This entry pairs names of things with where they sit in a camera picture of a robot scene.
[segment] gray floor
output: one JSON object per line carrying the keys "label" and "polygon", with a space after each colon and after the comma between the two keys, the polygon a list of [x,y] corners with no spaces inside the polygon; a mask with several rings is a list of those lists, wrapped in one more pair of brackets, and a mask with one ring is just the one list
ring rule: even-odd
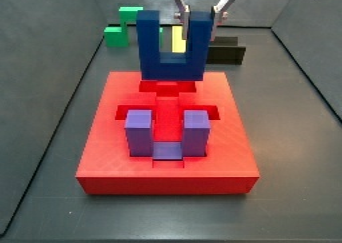
{"label": "gray floor", "polygon": [[340,121],[272,31],[226,32],[248,45],[244,65],[209,70],[228,72],[262,175],[253,192],[83,193],[74,175],[109,72],[139,69],[137,40],[102,46],[5,239],[342,239]]}

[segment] yellow block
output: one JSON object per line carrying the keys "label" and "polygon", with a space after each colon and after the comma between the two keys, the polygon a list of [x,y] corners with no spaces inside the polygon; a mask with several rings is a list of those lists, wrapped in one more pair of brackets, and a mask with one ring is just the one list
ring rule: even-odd
{"label": "yellow block", "polygon": [[173,26],[173,53],[186,52],[188,41],[182,39],[182,26]]}

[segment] red base plate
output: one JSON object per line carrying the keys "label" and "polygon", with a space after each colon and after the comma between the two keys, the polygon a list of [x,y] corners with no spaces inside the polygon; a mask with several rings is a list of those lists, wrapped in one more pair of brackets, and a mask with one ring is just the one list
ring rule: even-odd
{"label": "red base plate", "polygon": [[109,76],[77,172],[86,193],[250,192],[260,171],[225,73],[205,73],[205,80],[196,82],[197,91],[180,93],[181,114],[185,109],[208,110],[212,119],[208,157],[185,157],[184,161],[130,157],[125,132],[127,110],[152,109],[154,116],[158,113],[157,93],[139,92],[141,81],[139,72],[113,72]]}

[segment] red block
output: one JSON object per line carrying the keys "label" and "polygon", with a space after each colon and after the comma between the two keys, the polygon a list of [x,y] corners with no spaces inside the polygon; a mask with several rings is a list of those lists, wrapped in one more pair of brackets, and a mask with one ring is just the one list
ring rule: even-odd
{"label": "red block", "polygon": [[142,80],[139,84],[141,92],[158,92],[158,85],[164,84],[178,85],[180,92],[197,92],[196,81],[156,81],[156,80]]}
{"label": "red block", "polygon": [[197,92],[180,93],[177,125],[182,123],[185,109],[202,107],[212,114],[212,133],[208,157],[185,157],[178,162],[130,157],[125,120],[117,119],[121,105],[153,107],[156,121],[164,112],[162,124],[177,119],[174,112],[165,114],[170,113],[168,105],[176,105],[173,98],[162,99],[161,103],[157,93],[139,93],[141,79],[138,72],[113,72],[109,76],[77,172],[85,191],[89,194],[250,192],[260,171],[225,73],[205,73],[205,80],[196,83]]}
{"label": "red block", "polygon": [[181,142],[182,121],[178,97],[157,97],[154,140]]}
{"label": "red block", "polygon": [[180,87],[177,82],[161,81],[157,83],[157,96],[178,97]]}

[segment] blue u-shaped block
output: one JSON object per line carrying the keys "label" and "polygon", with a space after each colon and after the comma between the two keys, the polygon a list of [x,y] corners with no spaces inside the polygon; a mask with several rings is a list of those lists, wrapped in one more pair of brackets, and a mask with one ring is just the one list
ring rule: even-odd
{"label": "blue u-shaped block", "polygon": [[186,53],[160,51],[160,11],[139,11],[137,31],[143,80],[201,81],[206,68],[213,19],[192,12]]}

